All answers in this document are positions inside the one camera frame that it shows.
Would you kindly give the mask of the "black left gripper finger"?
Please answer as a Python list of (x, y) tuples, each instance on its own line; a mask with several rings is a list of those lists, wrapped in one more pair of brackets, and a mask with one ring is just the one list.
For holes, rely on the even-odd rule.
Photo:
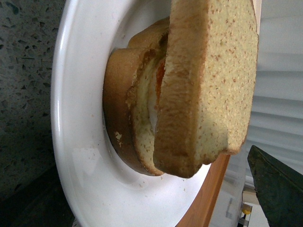
[(301, 227), (303, 175), (254, 145), (247, 160), (269, 226)]

